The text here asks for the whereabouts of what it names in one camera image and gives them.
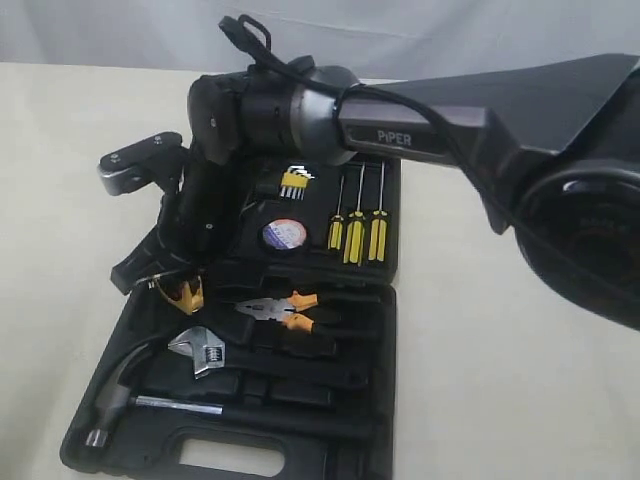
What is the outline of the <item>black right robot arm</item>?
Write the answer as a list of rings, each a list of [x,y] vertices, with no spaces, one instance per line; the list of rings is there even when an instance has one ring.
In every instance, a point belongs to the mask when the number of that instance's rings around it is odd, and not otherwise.
[[[496,233],[575,305],[639,326],[639,59],[601,54],[519,70],[364,85],[301,57],[203,75],[192,133],[101,158],[111,195],[164,193],[154,229],[111,272],[128,293],[220,251],[230,191],[253,158],[342,165],[359,154],[461,170]]]

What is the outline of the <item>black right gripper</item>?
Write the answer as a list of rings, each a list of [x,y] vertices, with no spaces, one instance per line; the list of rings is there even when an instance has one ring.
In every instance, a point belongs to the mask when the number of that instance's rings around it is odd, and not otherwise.
[[[167,255],[179,268],[195,269],[225,253],[245,197],[244,174],[234,162],[188,164],[180,189],[163,204],[158,233],[149,232],[112,267],[110,280],[116,289],[128,295],[138,284],[165,272]]]

